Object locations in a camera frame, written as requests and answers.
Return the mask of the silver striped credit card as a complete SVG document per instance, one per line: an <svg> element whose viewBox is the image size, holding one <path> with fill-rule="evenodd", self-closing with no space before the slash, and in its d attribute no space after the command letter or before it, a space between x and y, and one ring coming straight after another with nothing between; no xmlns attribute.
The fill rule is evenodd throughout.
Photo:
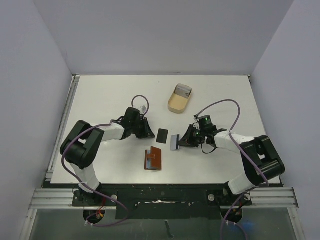
<svg viewBox="0 0 320 240"><path fill-rule="evenodd" d="M180 141L179 134L175 134L170 137L170 150L171 151L177 151L180 149L179 141Z"/></svg>

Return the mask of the brown leather card holder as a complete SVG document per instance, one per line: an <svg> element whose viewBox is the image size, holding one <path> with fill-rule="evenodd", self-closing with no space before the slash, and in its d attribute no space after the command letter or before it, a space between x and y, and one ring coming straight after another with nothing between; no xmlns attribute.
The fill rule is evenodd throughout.
<svg viewBox="0 0 320 240"><path fill-rule="evenodd" d="M145 151L144 169L152 171L162 170L162 150L160 148L151 146L150 149Z"/></svg>

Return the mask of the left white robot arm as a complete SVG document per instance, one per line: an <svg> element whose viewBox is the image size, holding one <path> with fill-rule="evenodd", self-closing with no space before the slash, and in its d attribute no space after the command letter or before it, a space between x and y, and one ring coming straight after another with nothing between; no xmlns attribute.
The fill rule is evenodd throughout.
<svg viewBox="0 0 320 240"><path fill-rule="evenodd" d="M155 138L146 114L145 106L128 107L125 114L109 123L90 125L84 120L76 122L60 147L63 157L61 164L65 170L78 180L79 189L84 191L84 200L95 206L100 203L102 193L93 166L102 142L125 140L131 135L138 139Z"/></svg>

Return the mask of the black credit card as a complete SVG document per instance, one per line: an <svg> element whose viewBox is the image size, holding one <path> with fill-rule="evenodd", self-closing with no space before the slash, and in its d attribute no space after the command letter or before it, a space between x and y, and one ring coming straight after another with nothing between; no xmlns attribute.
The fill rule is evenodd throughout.
<svg viewBox="0 0 320 240"><path fill-rule="evenodd" d="M156 142L160 144L166 144L168 139L169 130L168 129L158 129Z"/></svg>

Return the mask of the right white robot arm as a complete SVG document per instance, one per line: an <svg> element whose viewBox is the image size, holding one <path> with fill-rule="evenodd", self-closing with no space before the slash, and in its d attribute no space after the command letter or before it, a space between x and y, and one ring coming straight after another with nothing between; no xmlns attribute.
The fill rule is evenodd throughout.
<svg viewBox="0 0 320 240"><path fill-rule="evenodd" d="M224 149L241 156L244 173L224 185L222 197L227 204L235 204L242 193L267 184L285 172L285 165L268 136L243 136L228 129L218 129L209 115L190 124L177 142L179 147L186 148L203 147L204 144L214 150Z"/></svg>

